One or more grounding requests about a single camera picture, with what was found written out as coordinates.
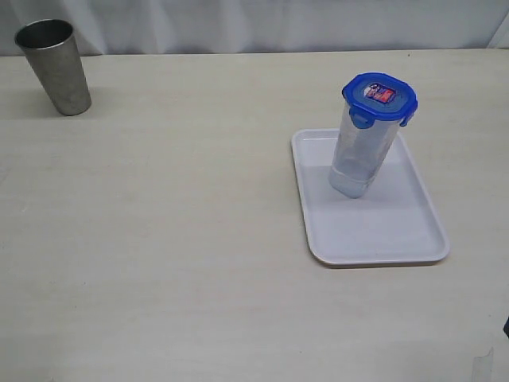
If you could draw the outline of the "white rectangular plastic tray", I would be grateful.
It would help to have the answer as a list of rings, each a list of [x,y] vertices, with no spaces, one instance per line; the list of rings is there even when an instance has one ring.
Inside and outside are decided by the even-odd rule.
[[[339,131],[307,129],[291,139],[309,250],[330,267],[433,264],[450,242],[404,138],[397,135],[369,190],[358,199],[328,182]]]

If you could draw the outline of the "white backdrop curtain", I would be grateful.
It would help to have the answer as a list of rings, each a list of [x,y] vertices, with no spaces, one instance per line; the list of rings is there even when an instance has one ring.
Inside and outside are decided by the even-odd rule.
[[[42,19],[70,22],[85,55],[487,47],[505,1],[4,1],[1,53]]]

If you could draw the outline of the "blue snap-lock container lid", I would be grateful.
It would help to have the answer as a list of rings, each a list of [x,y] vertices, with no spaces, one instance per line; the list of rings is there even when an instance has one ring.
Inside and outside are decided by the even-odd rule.
[[[418,109],[413,88],[385,73],[366,72],[354,77],[342,89],[353,125],[361,130],[377,122],[405,127]]]

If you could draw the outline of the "stainless steel cup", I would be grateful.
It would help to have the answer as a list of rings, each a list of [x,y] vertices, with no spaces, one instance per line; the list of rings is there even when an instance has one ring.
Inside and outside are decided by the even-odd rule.
[[[14,42],[59,113],[73,116],[90,108],[91,95],[69,22],[34,21],[16,32]]]

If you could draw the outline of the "clear plastic tall container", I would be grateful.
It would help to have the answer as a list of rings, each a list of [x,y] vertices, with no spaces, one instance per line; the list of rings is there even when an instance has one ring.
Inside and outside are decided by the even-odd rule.
[[[398,121],[374,121],[368,128],[355,125],[358,118],[343,111],[340,132],[328,173],[330,185],[350,198],[363,196],[377,173],[399,130]]]

